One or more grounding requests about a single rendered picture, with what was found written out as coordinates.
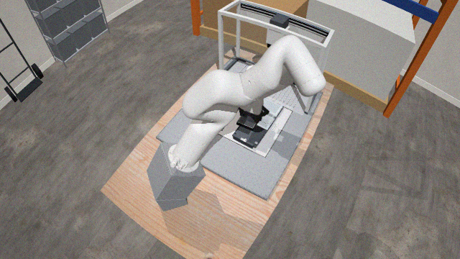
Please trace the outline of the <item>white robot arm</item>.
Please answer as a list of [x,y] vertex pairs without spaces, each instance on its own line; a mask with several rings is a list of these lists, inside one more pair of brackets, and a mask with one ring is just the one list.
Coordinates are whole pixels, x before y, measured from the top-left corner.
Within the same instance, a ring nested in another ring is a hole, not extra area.
[[238,107],[267,98],[293,83],[305,97],[326,86],[326,79],[307,47],[294,35],[274,42],[243,73],[214,70],[206,74],[184,96],[182,110],[192,121],[178,144],[168,151],[170,166],[186,173],[195,171],[198,159],[233,120]]

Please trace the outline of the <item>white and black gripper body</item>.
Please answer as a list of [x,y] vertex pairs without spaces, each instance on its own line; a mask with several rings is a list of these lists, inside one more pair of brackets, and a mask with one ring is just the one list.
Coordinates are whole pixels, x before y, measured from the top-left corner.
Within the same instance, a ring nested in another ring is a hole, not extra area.
[[264,106],[264,99],[258,99],[254,103],[251,103],[248,106],[240,107],[240,108],[247,112],[250,112],[256,115],[260,115],[261,110],[262,110],[262,105]]

